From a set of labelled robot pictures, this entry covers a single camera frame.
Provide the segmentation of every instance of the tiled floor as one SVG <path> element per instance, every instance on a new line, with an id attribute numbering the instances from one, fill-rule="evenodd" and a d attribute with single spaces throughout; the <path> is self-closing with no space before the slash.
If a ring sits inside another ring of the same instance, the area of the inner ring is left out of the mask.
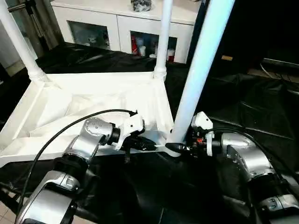
<path id="1" fill-rule="evenodd" d="M 2 202 L 0 202 L 0 224 L 13 224 L 14 219 L 15 219 L 15 214 L 10 209 L 8 209 L 8 207 L 6 207 Z M 72 224 L 94 224 L 94 223 L 75 216 Z"/>

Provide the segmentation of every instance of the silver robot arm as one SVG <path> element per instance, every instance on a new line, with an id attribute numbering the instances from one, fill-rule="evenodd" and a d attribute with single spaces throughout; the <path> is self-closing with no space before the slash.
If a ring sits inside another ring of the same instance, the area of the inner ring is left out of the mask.
<path id="1" fill-rule="evenodd" d="M 74 197 L 85 177 L 99 145 L 113 145 L 119 150 L 131 133 L 144 130 L 139 114 L 120 127 L 99 118 L 89 118 L 80 135 L 73 139 L 54 169 L 49 171 L 23 205 L 16 224 L 70 224 L 76 212 Z"/>
<path id="2" fill-rule="evenodd" d="M 167 143 L 166 147 L 176 152 L 187 151 L 193 157 L 206 154 L 230 158 L 247 183 L 260 223 L 288 223 L 287 220 L 299 223 L 297 198 L 291 193 L 288 182 L 254 142 L 238 133 L 207 133 L 205 130 L 212 129 L 213 123 L 203 112 L 193 117 L 191 128 L 186 144 Z"/>

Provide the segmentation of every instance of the black tarp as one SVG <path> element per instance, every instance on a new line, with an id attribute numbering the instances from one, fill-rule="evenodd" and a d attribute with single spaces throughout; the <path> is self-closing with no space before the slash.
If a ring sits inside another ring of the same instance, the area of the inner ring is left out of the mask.
<path id="1" fill-rule="evenodd" d="M 155 59 L 132 56 L 75 44 L 63 44 L 37 60 L 46 73 L 152 71 Z M 165 86 L 175 118 L 188 66 L 167 65 Z M 29 84 L 26 70 L 0 86 L 0 120 L 5 121 Z M 285 80 L 245 74 L 223 74 L 213 65 L 196 112 L 205 113 L 214 126 L 237 126 L 299 170 L 299 87 Z M 80 207 L 84 217 L 99 223 L 250 223 L 222 195 L 245 200 L 238 169 L 226 159 L 188 156 L 171 158 L 164 153 L 134 155 L 130 165 L 122 156 L 93 161 L 87 195 Z M 283 167 L 276 162 L 279 169 Z M 22 189 L 29 162 L 9 163 L 0 169 L 0 182 L 15 192 Z M 28 192 L 52 168 L 52 161 L 37 164 Z"/>

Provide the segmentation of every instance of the wire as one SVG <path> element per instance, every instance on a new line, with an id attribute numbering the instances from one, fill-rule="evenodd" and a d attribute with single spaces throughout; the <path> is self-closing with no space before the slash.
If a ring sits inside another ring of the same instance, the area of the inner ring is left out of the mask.
<path id="1" fill-rule="evenodd" d="M 264 71 L 264 73 L 266 73 L 270 78 L 276 78 L 276 77 L 273 77 L 272 75 L 270 75 L 269 72 L 267 72 L 267 70 L 262 66 L 262 64 L 260 64 L 262 70 Z"/>
<path id="2" fill-rule="evenodd" d="M 14 223 L 16 224 L 17 222 L 17 218 L 18 218 L 18 215 L 20 213 L 20 210 L 23 206 L 23 201 L 24 201 L 24 197 L 25 197 L 25 194 L 26 194 L 26 188 L 28 186 L 28 183 L 29 183 L 29 180 L 30 180 L 30 177 L 31 177 L 31 174 L 32 174 L 32 171 L 39 159 L 39 157 L 41 156 L 41 154 L 43 153 L 43 151 L 46 149 L 46 147 L 55 139 L 57 138 L 62 132 L 64 132 L 65 130 L 67 130 L 68 128 L 70 128 L 71 126 L 85 120 L 85 119 L 88 119 L 88 118 L 91 118 L 93 116 L 96 116 L 96 115 L 99 115 L 99 114 L 103 114 L 103 113 L 108 113 L 108 112 L 127 112 L 130 114 L 130 116 L 132 115 L 135 115 L 137 112 L 133 112 L 133 111 L 129 111 L 129 110 L 123 110 L 123 109 L 111 109 L 111 110 L 105 110 L 105 111 L 100 111 L 100 112 L 96 112 L 96 113 L 93 113 L 93 114 L 90 114 L 90 115 L 87 115 L 85 117 L 82 117 L 72 123 L 70 123 L 69 125 L 67 125 L 66 127 L 64 127 L 63 129 L 61 129 L 59 132 L 57 132 L 49 141 L 47 141 L 47 143 L 42 147 L 42 149 L 38 152 L 38 154 L 36 155 L 35 159 L 33 160 L 32 162 L 32 165 L 31 165 L 31 168 L 28 172 L 28 175 L 26 177 L 26 181 L 25 181 L 25 184 L 24 184 L 24 188 L 22 190 L 22 194 L 21 194 L 21 197 L 20 197 L 20 202 L 19 202 L 19 207 L 18 207 L 18 212 L 16 214 L 16 218 L 15 218 L 15 221 Z"/>
<path id="3" fill-rule="evenodd" d="M 215 128 L 211 128 L 209 130 L 206 130 L 207 132 L 235 132 L 238 133 L 240 135 L 245 136 L 246 138 L 248 138 L 249 140 L 251 140 L 253 143 L 255 143 L 255 145 L 257 147 L 259 147 L 263 153 L 265 154 L 269 154 L 271 155 L 273 158 L 275 158 L 277 161 L 279 161 L 281 163 L 281 165 L 283 165 L 283 167 L 289 172 L 289 174 L 291 175 L 292 178 L 294 178 L 294 180 L 297 182 L 297 184 L 299 184 L 299 178 L 297 177 L 297 174 L 292 171 L 289 166 L 278 156 L 276 155 L 274 152 L 271 152 L 270 150 L 268 150 L 266 147 L 262 146 L 260 143 L 258 143 L 252 136 L 250 136 L 249 134 L 242 132 L 238 129 L 235 128 L 230 128 L 230 127 L 215 127 Z"/>

